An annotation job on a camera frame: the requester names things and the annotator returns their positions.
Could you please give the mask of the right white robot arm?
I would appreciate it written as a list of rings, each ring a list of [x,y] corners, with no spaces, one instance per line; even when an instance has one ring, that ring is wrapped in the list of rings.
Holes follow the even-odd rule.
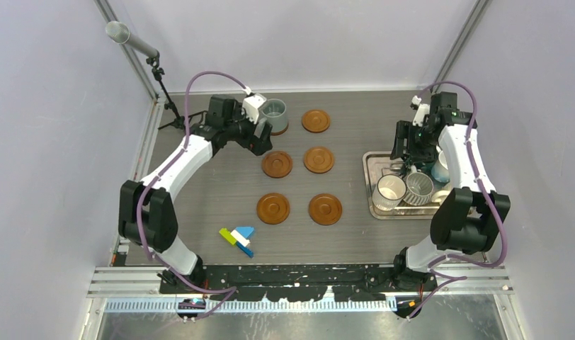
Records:
[[[460,110],[453,92],[435,93],[430,103],[415,96],[411,107],[414,118],[397,123],[391,158],[403,159],[411,171],[437,164],[442,152],[452,188],[433,214],[429,235],[394,257],[391,281],[404,291],[426,284],[438,264],[449,259],[470,263],[473,254],[490,250],[503,236],[511,208],[509,197],[497,193],[482,163],[477,113]]]

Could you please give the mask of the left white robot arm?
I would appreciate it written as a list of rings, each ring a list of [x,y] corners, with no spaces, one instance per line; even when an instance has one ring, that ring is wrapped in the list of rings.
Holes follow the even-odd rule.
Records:
[[[263,114],[267,104],[267,98],[258,93],[243,101],[212,96],[203,121],[190,128],[167,159],[140,181],[127,180],[120,188],[119,235],[170,265],[187,293],[198,292],[205,276],[202,259],[178,235],[174,201],[196,171],[228,142],[256,156],[272,149],[272,125]]]

